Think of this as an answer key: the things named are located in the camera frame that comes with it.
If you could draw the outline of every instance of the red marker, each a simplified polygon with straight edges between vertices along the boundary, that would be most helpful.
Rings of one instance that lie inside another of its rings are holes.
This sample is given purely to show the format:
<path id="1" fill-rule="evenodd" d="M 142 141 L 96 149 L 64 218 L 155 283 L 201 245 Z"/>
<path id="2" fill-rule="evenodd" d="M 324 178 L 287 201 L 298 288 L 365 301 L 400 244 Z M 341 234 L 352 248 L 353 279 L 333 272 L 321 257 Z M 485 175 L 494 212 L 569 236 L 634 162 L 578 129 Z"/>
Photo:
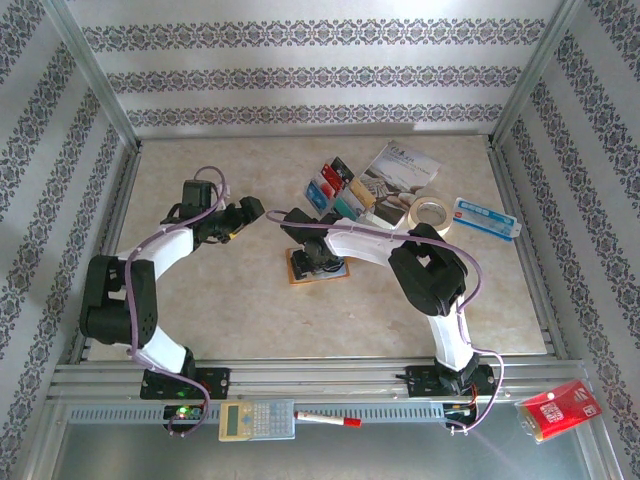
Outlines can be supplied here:
<path id="1" fill-rule="evenodd" d="M 316 413 L 295 412 L 293 414 L 298 420 L 316 423 L 330 423 L 331 425 L 344 425 L 345 427 L 360 428 L 362 420 L 349 417 L 332 417 L 329 415 L 318 415 Z"/>

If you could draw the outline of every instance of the red package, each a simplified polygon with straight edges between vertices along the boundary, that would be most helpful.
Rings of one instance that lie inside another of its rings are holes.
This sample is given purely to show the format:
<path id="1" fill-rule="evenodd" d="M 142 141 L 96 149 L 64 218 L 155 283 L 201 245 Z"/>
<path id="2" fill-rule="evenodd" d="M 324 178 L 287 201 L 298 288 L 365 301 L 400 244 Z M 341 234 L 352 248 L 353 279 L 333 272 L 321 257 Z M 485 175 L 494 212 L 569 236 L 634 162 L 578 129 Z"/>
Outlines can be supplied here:
<path id="1" fill-rule="evenodd" d="M 324 164 L 324 167 L 322 167 L 322 176 L 327 179 L 327 182 L 329 182 L 329 185 L 334 188 L 336 193 L 339 193 L 340 190 L 342 190 L 344 181 L 340 178 L 340 175 L 338 175 L 336 171 L 326 163 Z"/>
<path id="2" fill-rule="evenodd" d="M 517 405 L 538 442 L 600 415 L 602 409 L 580 380 L 565 383 Z"/>

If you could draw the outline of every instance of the calculator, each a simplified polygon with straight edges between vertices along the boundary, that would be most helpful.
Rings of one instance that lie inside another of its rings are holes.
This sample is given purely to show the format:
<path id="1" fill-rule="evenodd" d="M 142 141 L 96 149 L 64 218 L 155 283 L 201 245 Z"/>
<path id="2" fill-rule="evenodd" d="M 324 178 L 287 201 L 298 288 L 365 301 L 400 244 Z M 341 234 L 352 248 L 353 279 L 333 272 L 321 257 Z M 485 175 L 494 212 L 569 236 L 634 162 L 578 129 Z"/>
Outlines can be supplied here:
<path id="1" fill-rule="evenodd" d="M 254 400 L 220 404 L 221 442 L 292 440 L 296 436 L 293 400 Z"/>

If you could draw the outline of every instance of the tape roll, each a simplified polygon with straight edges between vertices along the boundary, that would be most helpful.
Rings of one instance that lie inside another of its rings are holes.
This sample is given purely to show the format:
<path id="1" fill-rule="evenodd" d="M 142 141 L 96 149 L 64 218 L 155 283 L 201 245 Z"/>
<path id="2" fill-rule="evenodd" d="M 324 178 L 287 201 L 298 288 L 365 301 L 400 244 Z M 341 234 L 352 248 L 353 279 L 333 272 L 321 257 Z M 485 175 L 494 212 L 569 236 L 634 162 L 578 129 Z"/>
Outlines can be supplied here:
<path id="1" fill-rule="evenodd" d="M 421 197 L 411 204 L 407 223 L 415 228 L 419 223 L 428 223 L 440 236 L 444 236 L 453 222 L 451 208 L 436 197 Z"/>

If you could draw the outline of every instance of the book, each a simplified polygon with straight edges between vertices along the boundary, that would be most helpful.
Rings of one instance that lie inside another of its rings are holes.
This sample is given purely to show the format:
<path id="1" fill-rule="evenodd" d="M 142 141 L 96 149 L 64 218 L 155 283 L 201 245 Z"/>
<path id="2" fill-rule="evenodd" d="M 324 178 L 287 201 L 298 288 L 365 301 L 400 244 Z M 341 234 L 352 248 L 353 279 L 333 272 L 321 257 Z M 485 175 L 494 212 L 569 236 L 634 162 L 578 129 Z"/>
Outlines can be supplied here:
<path id="1" fill-rule="evenodd" d="M 375 197 L 365 220 L 383 228 L 399 226 L 415 193 L 434 179 L 440 163 L 406 145 L 391 141 L 360 175 L 360 181 Z"/>

